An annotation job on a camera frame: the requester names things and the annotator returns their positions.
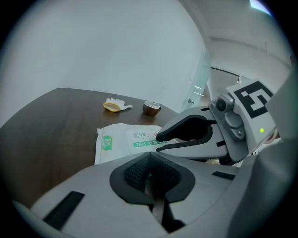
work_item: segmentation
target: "glove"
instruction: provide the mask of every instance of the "glove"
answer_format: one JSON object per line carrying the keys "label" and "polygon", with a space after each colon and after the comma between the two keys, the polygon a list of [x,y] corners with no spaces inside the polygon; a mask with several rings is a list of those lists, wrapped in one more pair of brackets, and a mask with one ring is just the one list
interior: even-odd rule
{"label": "glove", "polygon": [[103,107],[108,109],[111,112],[118,112],[121,110],[125,110],[126,108],[132,107],[132,105],[125,106],[124,103],[125,102],[122,100],[119,100],[119,99],[115,100],[113,98],[110,98],[106,100],[106,102],[103,104]]}

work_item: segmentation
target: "wall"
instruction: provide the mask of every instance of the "wall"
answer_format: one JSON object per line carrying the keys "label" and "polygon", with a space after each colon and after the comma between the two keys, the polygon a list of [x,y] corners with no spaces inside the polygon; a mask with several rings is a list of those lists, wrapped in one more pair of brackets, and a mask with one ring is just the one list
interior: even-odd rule
{"label": "wall", "polygon": [[259,79],[273,92],[282,86],[291,71],[279,60],[238,43],[213,40],[208,50],[212,67]]}
{"label": "wall", "polygon": [[48,0],[4,48],[0,126],[57,87],[116,93],[179,111],[205,46],[177,0]]}

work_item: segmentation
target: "green label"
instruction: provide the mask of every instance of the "green label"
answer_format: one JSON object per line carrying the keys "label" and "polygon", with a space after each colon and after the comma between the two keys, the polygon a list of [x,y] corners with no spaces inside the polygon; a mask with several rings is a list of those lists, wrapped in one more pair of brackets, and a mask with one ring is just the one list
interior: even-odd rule
{"label": "green label", "polygon": [[132,143],[134,148],[136,147],[143,147],[143,146],[149,146],[149,145],[158,145],[158,144],[164,144],[167,143],[166,141],[159,142],[157,140],[148,140],[148,141],[141,141],[141,142],[134,142]]}
{"label": "green label", "polygon": [[102,149],[104,151],[112,150],[112,137],[111,136],[104,136],[102,139]]}

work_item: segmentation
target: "table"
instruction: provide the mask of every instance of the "table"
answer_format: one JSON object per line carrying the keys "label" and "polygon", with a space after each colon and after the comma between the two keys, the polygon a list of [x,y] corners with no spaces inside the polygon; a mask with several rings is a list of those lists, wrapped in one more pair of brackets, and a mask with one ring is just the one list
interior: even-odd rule
{"label": "table", "polygon": [[[133,108],[110,112],[106,98]],[[164,126],[176,112],[161,105],[143,114],[144,100],[80,89],[57,88],[19,110],[0,129],[1,175],[12,199],[30,208],[44,193],[94,165],[97,128],[114,123]]]}

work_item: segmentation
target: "black velcro strip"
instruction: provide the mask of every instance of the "black velcro strip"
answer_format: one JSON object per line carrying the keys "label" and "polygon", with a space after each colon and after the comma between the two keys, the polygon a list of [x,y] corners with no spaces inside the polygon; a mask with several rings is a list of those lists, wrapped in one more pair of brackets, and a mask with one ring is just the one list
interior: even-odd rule
{"label": "black velcro strip", "polygon": [[220,172],[220,171],[215,171],[212,175],[221,177],[224,179],[229,179],[229,180],[233,180],[235,178],[235,174],[225,173],[225,172]]}
{"label": "black velcro strip", "polygon": [[71,191],[43,220],[60,230],[84,196],[80,192]]}
{"label": "black velcro strip", "polygon": [[225,145],[225,141],[222,140],[222,141],[220,141],[220,142],[217,142],[216,145],[217,145],[218,147],[223,146],[223,145]]}

